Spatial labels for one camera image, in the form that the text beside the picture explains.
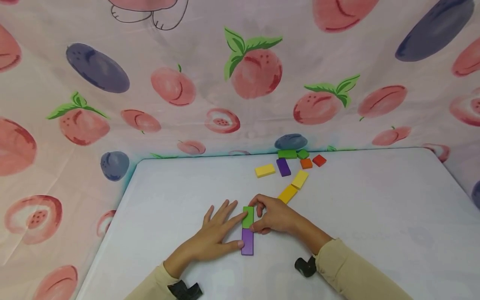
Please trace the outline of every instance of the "beige sleeve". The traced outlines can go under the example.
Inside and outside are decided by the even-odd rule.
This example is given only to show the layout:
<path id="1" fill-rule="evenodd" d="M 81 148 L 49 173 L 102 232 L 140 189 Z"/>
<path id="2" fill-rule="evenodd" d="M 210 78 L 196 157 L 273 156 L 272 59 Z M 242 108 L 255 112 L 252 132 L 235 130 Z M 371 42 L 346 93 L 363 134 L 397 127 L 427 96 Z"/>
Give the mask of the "beige sleeve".
<path id="1" fill-rule="evenodd" d="M 175 300 L 167 286 L 179 280 L 170 276 L 163 263 L 153 270 L 125 300 Z"/>
<path id="2" fill-rule="evenodd" d="M 393 280 L 347 247 L 331 240 L 316 256 L 317 271 L 348 300 L 412 300 Z"/>

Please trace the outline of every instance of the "rectangular block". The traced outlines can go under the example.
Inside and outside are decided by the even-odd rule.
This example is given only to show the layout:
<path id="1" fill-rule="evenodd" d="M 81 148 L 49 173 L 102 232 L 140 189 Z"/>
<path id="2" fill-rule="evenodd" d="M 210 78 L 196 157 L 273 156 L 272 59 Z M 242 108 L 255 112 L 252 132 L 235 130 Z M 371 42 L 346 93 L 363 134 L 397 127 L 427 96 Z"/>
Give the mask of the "rectangular block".
<path id="1" fill-rule="evenodd" d="M 245 244 L 241 249 L 242 255 L 253 255 L 253 232 L 250 229 L 242 228 L 241 240 Z"/>
<path id="2" fill-rule="evenodd" d="M 300 170 L 295 176 L 295 179 L 292 181 L 292 185 L 300 190 L 305 180 L 307 180 L 307 177 L 308 177 L 308 173 Z"/>
<path id="3" fill-rule="evenodd" d="M 280 174 L 282 177 L 285 176 L 290 176 L 292 175 L 292 172 L 290 171 L 290 168 L 288 167 L 287 160 L 284 158 L 279 158 L 276 160 L 276 165 L 278 166 L 278 170 L 280 171 Z"/>
<path id="4" fill-rule="evenodd" d="M 279 150 L 278 158 L 295 159 L 297 158 L 297 151 L 296 150 Z"/>
<path id="5" fill-rule="evenodd" d="M 315 156 L 315 158 L 313 159 L 313 163 L 316 164 L 319 167 L 321 167 L 326 162 L 327 162 L 327 160 L 323 156 L 321 156 L 320 154 Z"/>
<path id="6" fill-rule="evenodd" d="M 312 161 L 309 158 L 301 159 L 300 160 L 301 168 L 302 169 L 311 169 L 313 167 Z"/>
<path id="7" fill-rule="evenodd" d="M 268 164 L 265 166 L 255 168 L 255 173 L 257 174 L 257 178 L 260 178 L 263 176 L 274 174 L 275 168 L 273 167 L 273 164 Z"/>
<path id="8" fill-rule="evenodd" d="M 308 153 L 307 150 L 305 150 L 305 149 L 301 149 L 300 151 L 298 151 L 297 156 L 300 159 L 306 159 L 307 157 L 310 156 L 310 153 Z"/>
<path id="9" fill-rule="evenodd" d="M 297 193 L 297 189 L 294 188 L 291 184 L 289 184 L 283 192 L 278 196 L 280 200 L 283 201 L 283 203 L 288 204 L 288 202 L 295 196 Z"/>
<path id="10" fill-rule="evenodd" d="M 241 226 L 243 228 L 249 228 L 251 224 L 253 224 L 253 207 L 252 206 L 244 206 L 243 207 L 244 212 L 248 212 L 248 215 L 243 218 L 241 222 Z"/>

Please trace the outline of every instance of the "green block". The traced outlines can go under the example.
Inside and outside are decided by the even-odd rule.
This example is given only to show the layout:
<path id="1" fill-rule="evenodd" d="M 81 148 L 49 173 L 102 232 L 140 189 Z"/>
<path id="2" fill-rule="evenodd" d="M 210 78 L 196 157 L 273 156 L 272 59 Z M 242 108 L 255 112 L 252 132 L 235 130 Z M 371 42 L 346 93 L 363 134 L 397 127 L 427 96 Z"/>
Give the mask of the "green block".
<path id="1" fill-rule="evenodd" d="M 301 150 L 297 153 L 297 155 L 298 155 L 298 157 L 299 157 L 300 159 L 306 159 L 307 157 L 310 156 L 310 153 L 308 153 L 308 151 L 305 150 L 305 149 L 301 149 Z"/>
<path id="2" fill-rule="evenodd" d="M 279 150 L 278 151 L 278 158 L 295 159 L 295 158 L 297 158 L 297 151 L 295 151 L 295 150 Z"/>
<path id="3" fill-rule="evenodd" d="M 242 220 L 242 228 L 250 228 L 250 225 L 253 224 L 253 206 L 244 206 L 244 212 L 248 212 L 248 215 Z"/>

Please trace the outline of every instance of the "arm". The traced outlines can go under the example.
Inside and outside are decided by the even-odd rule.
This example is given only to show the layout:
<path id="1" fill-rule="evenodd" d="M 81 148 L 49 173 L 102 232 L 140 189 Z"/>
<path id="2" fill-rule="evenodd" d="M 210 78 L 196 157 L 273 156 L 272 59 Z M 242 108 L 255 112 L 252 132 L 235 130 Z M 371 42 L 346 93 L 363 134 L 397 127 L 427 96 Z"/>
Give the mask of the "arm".
<path id="1" fill-rule="evenodd" d="M 281 200 L 256 195 L 250 206 L 257 205 L 262 219 L 250 230 L 267 234 L 271 230 L 286 232 L 305 244 L 316 255 L 317 271 L 348 300 L 411 300 L 395 282 L 361 258 L 341 240 L 334 240 L 312 222 Z"/>
<path id="2" fill-rule="evenodd" d="M 214 260 L 243 248 L 241 240 L 222 242 L 226 234 L 247 215 L 243 212 L 226 221 L 236 206 L 236 200 L 231 204 L 225 200 L 213 217 L 214 207 L 211 206 L 204 216 L 202 228 L 156 267 L 125 300 L 175 300 L 168 286 L 179 281 L 191 262 Z"/>

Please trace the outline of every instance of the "white table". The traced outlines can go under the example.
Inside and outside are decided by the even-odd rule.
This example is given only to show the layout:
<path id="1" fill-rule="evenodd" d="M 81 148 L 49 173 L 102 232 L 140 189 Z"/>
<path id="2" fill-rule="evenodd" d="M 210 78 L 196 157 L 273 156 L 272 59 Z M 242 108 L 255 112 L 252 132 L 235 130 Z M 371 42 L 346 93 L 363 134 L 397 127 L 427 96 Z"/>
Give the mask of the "white table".
<path id="1" fill-rule="evenodd" d="M 289 205 L 380 268 L 413 298 L 480 297 L 480 212 L 435 155 L 423 148 L 322 153 L 327 163 Z M 201 226 L 210 204 L 257 193 L 278 196 L 289 177 L 257 179 L 276 155 L 144 160 L 138 164 L 79 300 L 120 300 Z M 228 236 L 240 239 L 241 226 Z M 293 265 L 308 251 L 293 238 L 255 235 L 254 256 L 240 252 L 192 265 L 202 300 L 341 299 L 320 276 Z"/>

